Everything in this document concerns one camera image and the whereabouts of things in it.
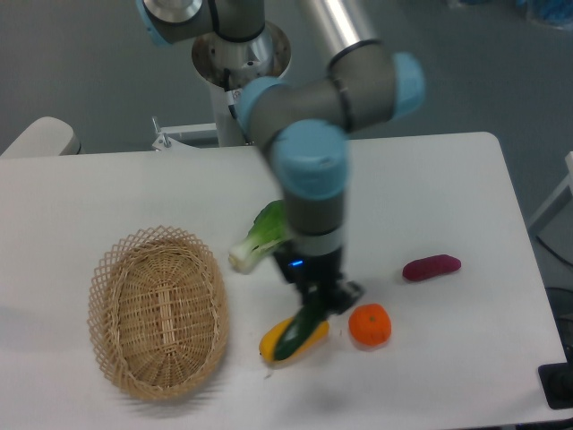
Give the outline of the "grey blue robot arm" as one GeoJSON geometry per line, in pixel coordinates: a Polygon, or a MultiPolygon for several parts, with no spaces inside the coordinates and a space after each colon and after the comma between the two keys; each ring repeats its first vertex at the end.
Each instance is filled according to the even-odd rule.
{"type": "Polygon", "coordinates": [[[302,302],[342,314],[362,295],[341,270],[348,177],[347,134],[419,108],[425,79],[408,53],[391,54],[358,1],[302,1],[326,57],[325,78],[294,88],[269,73],[268,24],[261,1],[140,1],[159,45],[212,35],[212,60],[228,88],[237,84],[232,52],[253,52],[234,120],[278,180],[288,240],[276,260],[302,302]]]}

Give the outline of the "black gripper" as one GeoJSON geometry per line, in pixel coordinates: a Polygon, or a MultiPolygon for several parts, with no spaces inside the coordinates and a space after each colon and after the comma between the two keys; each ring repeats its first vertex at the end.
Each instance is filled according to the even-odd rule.
{"type": "Polygon", "coordinates": [[[319,298],[331,314],[343,314],[364,294],[358,283],[343,279],[343,251],[339,247],[321,255],[300,254],[293,244],[281,244],[272,256],[287,284],[294,284],[302,303],[319,298]]]}

